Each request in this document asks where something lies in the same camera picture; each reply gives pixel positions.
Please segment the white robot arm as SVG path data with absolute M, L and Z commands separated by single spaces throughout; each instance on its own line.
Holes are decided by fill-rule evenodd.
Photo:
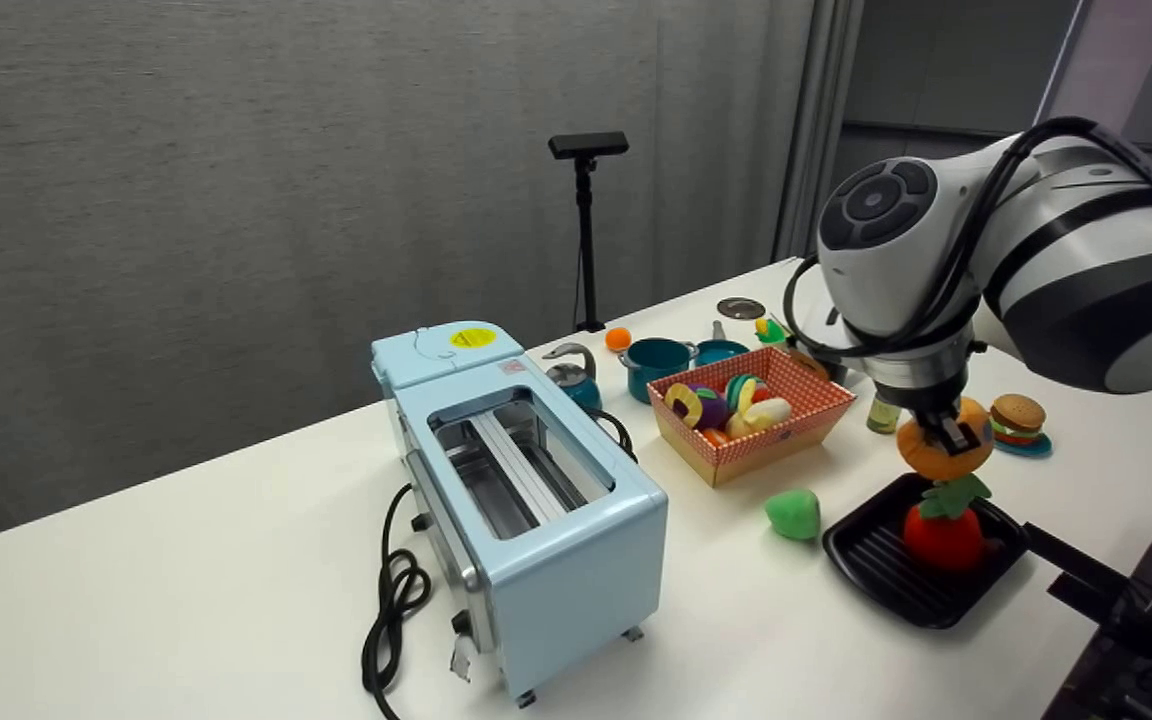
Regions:
M 981 346 L 1066 386 L 1152 390 L 1152 158 L 1082 117 L 877 158 L 828 197 L 782 320 L 952 455 L 981 444 L 954 414 Z

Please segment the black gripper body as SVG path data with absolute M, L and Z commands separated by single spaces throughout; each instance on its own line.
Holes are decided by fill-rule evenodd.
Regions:
M 877 346 L 868 375 L 889 405 L 908 410 L 946 410 L 967 384 L 971 342 L 963 336 Z

